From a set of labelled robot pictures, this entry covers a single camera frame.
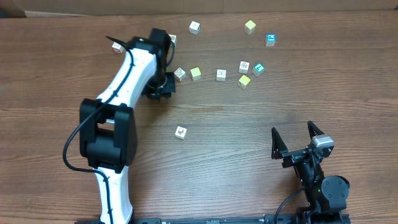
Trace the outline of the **white block red side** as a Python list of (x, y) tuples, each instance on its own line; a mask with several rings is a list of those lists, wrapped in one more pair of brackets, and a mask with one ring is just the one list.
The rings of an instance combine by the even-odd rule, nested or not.
[(118, 53), (118, 54), (122, 54), (125, 50), (125, 48), (117, 42), (113, 42), (112, 49), (115, 53)]

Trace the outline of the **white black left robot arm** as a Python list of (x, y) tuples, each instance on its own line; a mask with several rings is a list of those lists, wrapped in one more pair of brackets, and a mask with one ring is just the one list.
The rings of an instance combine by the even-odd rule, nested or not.
[(115, 43), (126, 51), (121, 68), (97, 99), (80, 105), (80, 154), (97, 178), (101, 197), (96, 223), (132, 223), (128, 170), (137, 150), (134, 108), (142, 95), (159, 100), (175, 93), (174, 75), (166, 71), (174, 43), (165, 30), (153, 28), (147, 39)]

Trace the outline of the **acorn wooden block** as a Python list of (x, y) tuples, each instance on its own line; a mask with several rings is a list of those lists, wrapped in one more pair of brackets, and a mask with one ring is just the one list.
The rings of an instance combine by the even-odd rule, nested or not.
[(187, 133), (187, 129), (181, 126), (178, 126), (175, 131), (175, 137), (179, 139), (185, 139)]

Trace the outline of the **green top block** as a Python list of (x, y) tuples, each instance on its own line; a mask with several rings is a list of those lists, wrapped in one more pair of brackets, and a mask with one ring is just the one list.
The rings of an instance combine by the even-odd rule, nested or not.
[(253, 74), (258, 77), (259, 75), (263, 74), (265, 72), (265, 66), (262, 63), (257, 63), (253, 66), (252, 72)]

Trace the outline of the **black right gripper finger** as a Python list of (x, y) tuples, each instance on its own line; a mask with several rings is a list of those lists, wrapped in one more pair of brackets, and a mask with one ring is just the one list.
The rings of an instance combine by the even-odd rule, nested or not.
[(287, 146), (285, 145), (283, 139), (281, 138), (279, 132), (276, 128), (271, 129), (272, 133), (272, 152), (271, 158), (272, 159), (282, 159), (284, 156), (283, 154), (288, 152)]
[(322, 136), (325, 134), (315, 125), (313, 121), (307, 122), (307, 128), (310, 135), (310, 139), (313, 139), (315, 136)]

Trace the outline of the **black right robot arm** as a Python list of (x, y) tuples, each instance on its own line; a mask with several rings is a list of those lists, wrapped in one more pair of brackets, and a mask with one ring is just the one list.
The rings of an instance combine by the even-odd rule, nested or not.
[[(289, 151), (276, 128), (272, 133), (272, 159), (282, 159), (282, 167), (293, 167), (302, 188), (288, 196), (278, 207), (275, 215), (266, 215), (272, 223), (350, 223), (346, 209), (349, 181), (339, 175), (324, 176), (320, 163), (332, 153), (333, 138), (321, 131), (312, 121), (307, 122), (310, 143), (303, 149)], [(281, 215), (283, 206), (303, 192), (308, 206), (296, 209), (293, 215)]]

